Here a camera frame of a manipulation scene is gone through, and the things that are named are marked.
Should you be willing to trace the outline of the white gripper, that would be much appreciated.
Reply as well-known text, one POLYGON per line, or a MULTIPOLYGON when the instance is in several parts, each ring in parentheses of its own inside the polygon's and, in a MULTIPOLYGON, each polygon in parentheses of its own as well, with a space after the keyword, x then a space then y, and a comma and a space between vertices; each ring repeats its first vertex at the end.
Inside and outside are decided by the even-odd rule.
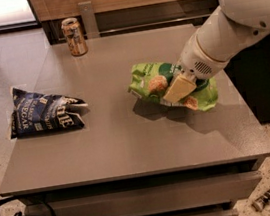
POLYGON ((206 54, 199 45, 197 34, 193 34, 184 45, 178 65, 182 74, 177 75, 167 88, 163 99, 177 103, 196 89, 196 80, 210 79, 226 67, 227 61, 218 61, 206 54))

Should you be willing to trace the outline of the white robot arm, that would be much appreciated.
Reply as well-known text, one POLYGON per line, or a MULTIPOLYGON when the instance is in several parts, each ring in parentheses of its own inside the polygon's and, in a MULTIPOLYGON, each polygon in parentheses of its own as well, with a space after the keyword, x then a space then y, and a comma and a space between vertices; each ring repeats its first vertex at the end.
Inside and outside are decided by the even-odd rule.
POLYGON ((270 0, 219 0, 218 7, 185 44, 178 72, 164 99, 177 103, 210 79, 243 49, 270 34, 270 0))

